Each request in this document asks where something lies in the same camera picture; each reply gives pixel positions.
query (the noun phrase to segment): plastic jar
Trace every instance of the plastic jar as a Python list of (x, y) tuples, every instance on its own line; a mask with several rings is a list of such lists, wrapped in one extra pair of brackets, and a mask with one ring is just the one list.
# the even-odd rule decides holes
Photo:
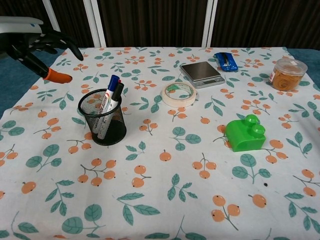
[(300, 83), (307, 70), (307, 65), (302, 61), (281, 58), (275, 63), (269, 80), (275, 89), (290, 91)]

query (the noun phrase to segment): orange fingertip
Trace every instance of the orange fingertip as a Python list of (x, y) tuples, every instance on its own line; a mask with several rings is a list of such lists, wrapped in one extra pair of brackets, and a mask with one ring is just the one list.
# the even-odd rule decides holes
[(44, 80), (48, 80), (58, 84), (66, 84), (70, 83), (72, 80), (72, 76), (64, 73), (57, 72), (51, 68), (49, 68), (48, 75), (44, 78)]

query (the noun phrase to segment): masking tape roll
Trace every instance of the masking tape roll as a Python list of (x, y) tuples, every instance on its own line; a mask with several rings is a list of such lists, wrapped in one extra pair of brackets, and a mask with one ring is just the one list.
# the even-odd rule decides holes
[(196, 89), (186, 83), (175, 82), (167, 85), (161, 92), (162, 100), (173, 108), (184, 108), (196, 100)]

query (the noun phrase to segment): green toy block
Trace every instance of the green toy block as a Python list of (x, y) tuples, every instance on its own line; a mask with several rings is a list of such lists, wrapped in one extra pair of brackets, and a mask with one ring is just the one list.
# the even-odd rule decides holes
[(231, 121), (225, 128), (225, 135), (234, 152), (261, 149), (266, 140), (265, 132), (253, 114), (247, 115), (245, 119)]

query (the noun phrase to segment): digital kitchen scale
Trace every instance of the digital kitchen scale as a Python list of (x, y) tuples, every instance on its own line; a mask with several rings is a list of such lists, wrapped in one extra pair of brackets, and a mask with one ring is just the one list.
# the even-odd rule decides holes
[(223, 84), (225, 82), (220, 73), (207, 61), (182, 65), (180, 70), (196, 89)]

